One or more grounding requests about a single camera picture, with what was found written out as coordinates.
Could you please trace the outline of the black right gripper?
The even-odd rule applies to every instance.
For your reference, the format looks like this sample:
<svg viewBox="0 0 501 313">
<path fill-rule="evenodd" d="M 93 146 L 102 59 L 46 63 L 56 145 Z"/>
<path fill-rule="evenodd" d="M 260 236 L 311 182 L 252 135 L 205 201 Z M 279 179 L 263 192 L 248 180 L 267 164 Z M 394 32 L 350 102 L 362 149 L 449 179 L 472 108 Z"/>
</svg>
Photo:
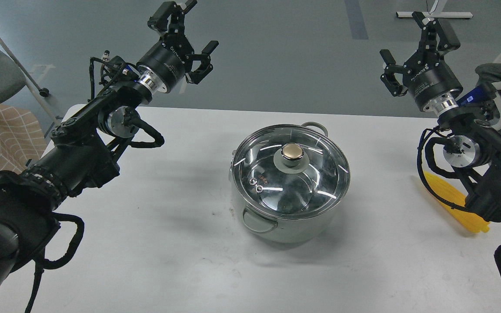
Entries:
<svg viewBox="0 0 501 313">
<path fill-rule="evenodd" d="M 463 86 L 444 62 L 444 56 L 461 47 L 461 43 L 447 20 L 426 17 L 423 12 L 413 12 L 412 18 L 421 28 L 419 47 L 405 66 L 398 65 L 390 50 L 381 49 L 384 73 L 380 76 L 394 97 L 403 97 L 407 90 L 421 112 L 426 105 L 445 94 L 458 97 Z M 396 74 L 402 75 L 400 83 Z"/>
</svg>

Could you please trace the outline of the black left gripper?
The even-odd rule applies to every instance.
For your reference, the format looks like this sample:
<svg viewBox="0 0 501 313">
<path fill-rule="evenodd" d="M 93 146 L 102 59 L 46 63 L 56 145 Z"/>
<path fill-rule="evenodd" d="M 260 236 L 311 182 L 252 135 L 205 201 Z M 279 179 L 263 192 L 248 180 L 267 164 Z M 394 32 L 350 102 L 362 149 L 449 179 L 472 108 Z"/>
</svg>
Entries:
<svg viewBox="0 0 501 313">
<path fill-rule="evenodd" d="M 211 53 L 219 42 L 210 41 L 201 53 L 195 54 L 184 34 L 185 16 L 196 4 L 196 0 L 163 2 L 147 21 L 148 28 L 162 37 L 139 59 L 137 69 L 155 73 L 156 91 L 169 93 L 184 75 L 187 83 L 199 84 L 213 71 Z"/>
</svg>

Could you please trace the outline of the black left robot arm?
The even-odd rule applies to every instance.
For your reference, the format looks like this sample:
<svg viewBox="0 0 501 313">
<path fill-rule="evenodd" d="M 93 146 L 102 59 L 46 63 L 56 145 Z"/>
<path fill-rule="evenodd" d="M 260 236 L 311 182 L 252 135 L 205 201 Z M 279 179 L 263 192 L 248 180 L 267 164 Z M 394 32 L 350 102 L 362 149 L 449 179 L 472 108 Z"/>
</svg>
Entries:
<svg viewBox="0 0 501 313">
<path fill-rule="evenodd" d="M 58 213 L 68 197 L 99 188 L 120 173 L 127 147 L 159 148 L 164 137 L 137 112 L 157 92 L 181 81 L 199 84 L 213 70 L 210 41 L 196 53 L 185 35 L 185 16 L 197 4 L 167 1 L 147 25 L 158 42 L 135 64 L 119 56 L 90 59 L 91 95 L 85 107 L 52 129 L 53 149 L 22 173 L 0 171 L 0 285 L 34 261 L 34 283 L 26 312 L 36 298 L 44 270 L 58 269 L 75 255 L 84 235 L 79 216 Z"/>
</svg>

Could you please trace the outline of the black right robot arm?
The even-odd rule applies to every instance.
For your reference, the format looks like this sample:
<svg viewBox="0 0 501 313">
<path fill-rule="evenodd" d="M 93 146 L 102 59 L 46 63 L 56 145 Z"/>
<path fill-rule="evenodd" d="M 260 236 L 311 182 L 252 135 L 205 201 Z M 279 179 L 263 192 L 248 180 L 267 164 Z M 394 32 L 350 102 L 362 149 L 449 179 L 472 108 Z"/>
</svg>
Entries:
<svg viewBox="0 0 501 313">
<path fill-rule="evenodd" d="M 414 11 L 411 16 L 421 30 L 419 46 L 403 65 L 397 64 L 389 50 L 381 50 L 384 73 L 380 79 L 394 97 L 410 92 L 420 111 L 438 117 L 437 126 L 423 131 L 417 147 L 420 180 L 450 208 L 501 223 L 501 133 L 481 109 L 458 99 L 463 88 L 444 61 L 446 53 L 461 45 L 451 24 L 423 12 Z M 460 180 L 468 193 L 465 204 L 437 194 L 429 186 L 423 164 L 441 177 Z"/>
</svg>

